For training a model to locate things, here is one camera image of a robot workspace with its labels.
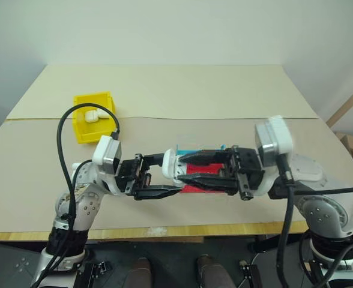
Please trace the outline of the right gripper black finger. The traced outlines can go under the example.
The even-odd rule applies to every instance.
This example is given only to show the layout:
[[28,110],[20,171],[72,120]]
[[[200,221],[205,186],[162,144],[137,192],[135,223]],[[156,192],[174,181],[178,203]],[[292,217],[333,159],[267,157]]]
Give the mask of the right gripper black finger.
[[184,193],[226,193],[237,194],[238,184],[234,178],[226,178],[210,173],[192,173],[177,176],[184,184]]
[[224,164],[231,158],[231,151],[225,150],[200,150],[180,156],[179,162],[192,165]]

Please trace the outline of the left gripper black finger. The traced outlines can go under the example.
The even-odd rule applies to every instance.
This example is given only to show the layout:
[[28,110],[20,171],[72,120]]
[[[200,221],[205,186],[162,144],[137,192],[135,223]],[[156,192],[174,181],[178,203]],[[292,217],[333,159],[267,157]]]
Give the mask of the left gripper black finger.
[[163,165],[164,153],[144,155],[143,161],[146,166],[162,166]]
[[135,200],[158,200],[178,194],[182,188],[172,185],[151,185],[135,190]]

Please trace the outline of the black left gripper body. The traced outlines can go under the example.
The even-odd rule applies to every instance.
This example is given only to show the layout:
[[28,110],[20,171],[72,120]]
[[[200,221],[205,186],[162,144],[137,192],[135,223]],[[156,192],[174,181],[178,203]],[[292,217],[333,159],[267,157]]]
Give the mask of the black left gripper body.
[[120,192],[133,197],[145,197],[145,190],[151,183],[151,174],[148,172],[152,166],[153,156],[136,154],[134,159],[124,160],[119,165],[115,177]]

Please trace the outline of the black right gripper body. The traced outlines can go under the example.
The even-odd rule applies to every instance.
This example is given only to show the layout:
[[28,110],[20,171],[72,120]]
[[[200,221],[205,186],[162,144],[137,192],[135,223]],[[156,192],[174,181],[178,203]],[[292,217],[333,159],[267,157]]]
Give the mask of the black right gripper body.
[[256,151],[234,145],[226,148],[225,152],[227,156],[222,175],[234,182],[232,191],[239,193],[241,200],[251,200],[254,198],[253,191],[259,188],[265,173]]

